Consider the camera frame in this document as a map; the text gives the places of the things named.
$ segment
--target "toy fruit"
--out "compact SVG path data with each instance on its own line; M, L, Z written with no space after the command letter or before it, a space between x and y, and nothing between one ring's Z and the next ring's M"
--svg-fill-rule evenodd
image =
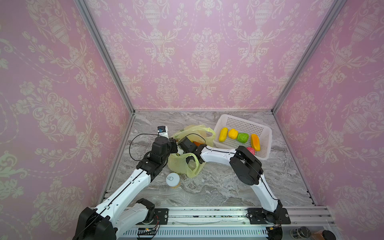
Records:
M224 127L223 129L221 129L218 140L220 142L224 142L227 139L227 133L228 133L228 128Z
M239 132L236 131L236 130L233 129L233 128L232 128L231 130L229 130L229 132L228 132L228 136L229 136L230 138L232 138L232 139L236 139L238 134L239 134Z
M253 155L256 153L252 147L247 147L248 151L250 151Z
M251 135L251 146L255 151L260 151L260 140L256 134Z
M246 143L248 141L249 135L248 133L239 133L237 135L237 140L241 143Z

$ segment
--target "robotic arm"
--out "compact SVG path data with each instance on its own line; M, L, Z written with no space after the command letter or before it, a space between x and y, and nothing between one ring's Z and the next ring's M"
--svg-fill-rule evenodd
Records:
M124 230L137 223L151 222L155 205L146 199L138 200L129 210L123 211L162 171L169 154L178 151L194 153L201 163L217 162L231 166L237 177L250 185L260 199L265 220L272 223L279 221L282 204L266 183L261 162L244 146L218 149L201 144L197 147L185 137L179 142L179 147L175 139L168 138L166 126L158 127L158 137L152 144L152 150L144 155L126 182L93 210L87 207L80 213L73 240L116 240Z

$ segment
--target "yellow mango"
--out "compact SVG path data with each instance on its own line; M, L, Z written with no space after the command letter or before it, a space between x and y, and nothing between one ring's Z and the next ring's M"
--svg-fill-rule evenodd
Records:
M228 128L224 127L223 129L221 129L218 140L220 142L224 142L227 139L227 133L228 133Z
M229 136L230 138L232 138L232 139L236 139L238 134L239 134L239 132L236 131L236 130L233 129L233 128L232 128L231 130L229 130L229 132L228 132L228 136Z
M260 151L260 140L256 134L251 135L251 146L255 151Z

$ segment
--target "basket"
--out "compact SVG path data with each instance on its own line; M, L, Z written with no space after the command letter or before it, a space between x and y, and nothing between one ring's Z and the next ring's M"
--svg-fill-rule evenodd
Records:
M270 127L242 118L237 118L228 114L223 114L221 115L214 129L216 133L214 143L218 148L224 149L236 149L238 146L251 146L251 137L249 137L246 143L241 143L236 139L232 139L228 136L224 142L219 142L218 138L220 136L220 131L224 127L227 127L228 131L234 128L239 133L248 133L249 136L251 136L251 134L256 134L260 139L260 151L256 152L255 156L257 156L257 158L260 160L268 159L272 144L272 129Z

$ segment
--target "floral wallpaper pattern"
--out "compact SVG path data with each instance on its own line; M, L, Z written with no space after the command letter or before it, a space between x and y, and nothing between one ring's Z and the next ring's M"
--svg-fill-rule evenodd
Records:
M72 239L130 116L75 3L2 1L0 76L0 239Z
M86 0L135 109L271 109L333 0Z
M384 233L384 2L348 0L277 113L345 240Z

